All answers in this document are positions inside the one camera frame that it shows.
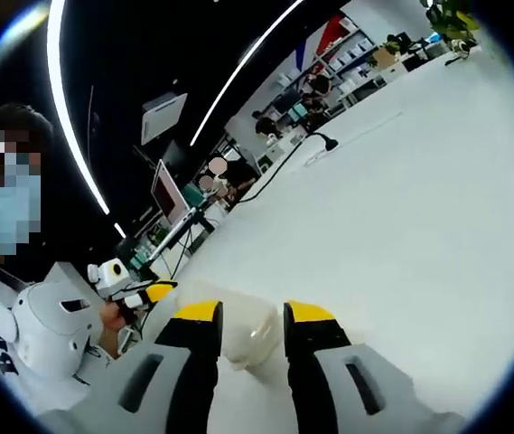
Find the blue face mask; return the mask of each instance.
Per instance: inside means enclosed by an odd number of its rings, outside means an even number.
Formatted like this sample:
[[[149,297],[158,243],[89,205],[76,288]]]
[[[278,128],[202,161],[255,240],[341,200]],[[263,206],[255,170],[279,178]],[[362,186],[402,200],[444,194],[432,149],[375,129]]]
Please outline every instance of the blue face mask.
[[[0,187],[0,255],[14,255],[17,244],[28,243],[30,233],[40,231],[40,176],[30,175],[30,166],[16,164],[15,157],[5,154],[4,186]]]

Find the ceiling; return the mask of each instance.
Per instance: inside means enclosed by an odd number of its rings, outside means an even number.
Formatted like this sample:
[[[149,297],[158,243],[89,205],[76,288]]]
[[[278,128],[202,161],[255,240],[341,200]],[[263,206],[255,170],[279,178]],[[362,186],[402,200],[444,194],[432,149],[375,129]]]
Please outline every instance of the ceiling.
[[[47,73],[47,24],[14,47],[0,64],[0,104],[32,104],[54,123],[58,139],[51,164],[42,172],[50,191],[42,198],[42,235],[6,266],[38,279],[54,260],[70,260],[83,268],[85,263],[108,259],[120,241],[114,223],[134,233],[138,218],[153,205],[149,191],[154,174],[133,150],[139,143],[142,105],[168,90],[188,93],[179,123],[166,135],[188,156],[180,182],[190,180],[218,144],[230,117],[300,41],[347,3],[306,0],[299,5],[233,81],[190,147],[240,59],[292,2],[67,1],[61,28],[64,92],[76,137],[109,216],[89,192],[59,130]],[[15,2],[12,6],[14,12],[23,8]],[[92,112],[97,115],[92,114],[88,152],[92,86]],[[151,143],[144,150],[157,156],[159,146]]]

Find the white tabletop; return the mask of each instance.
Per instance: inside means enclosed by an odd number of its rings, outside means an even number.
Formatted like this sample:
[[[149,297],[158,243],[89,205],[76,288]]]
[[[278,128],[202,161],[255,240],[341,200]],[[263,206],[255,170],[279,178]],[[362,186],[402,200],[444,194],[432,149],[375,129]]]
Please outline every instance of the white tabletop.
[[[290,298],[323,306],[434,410],[472,417],[514,363],[514,74],[483,52],[445,67],[451,56],[325,125],[341,141],[330,154],[304,142],[178,279],[279,311]],[[215,395],[210,432],[263,432],[263,419],[295,432],[286,396],[220,369],[233,389]]]

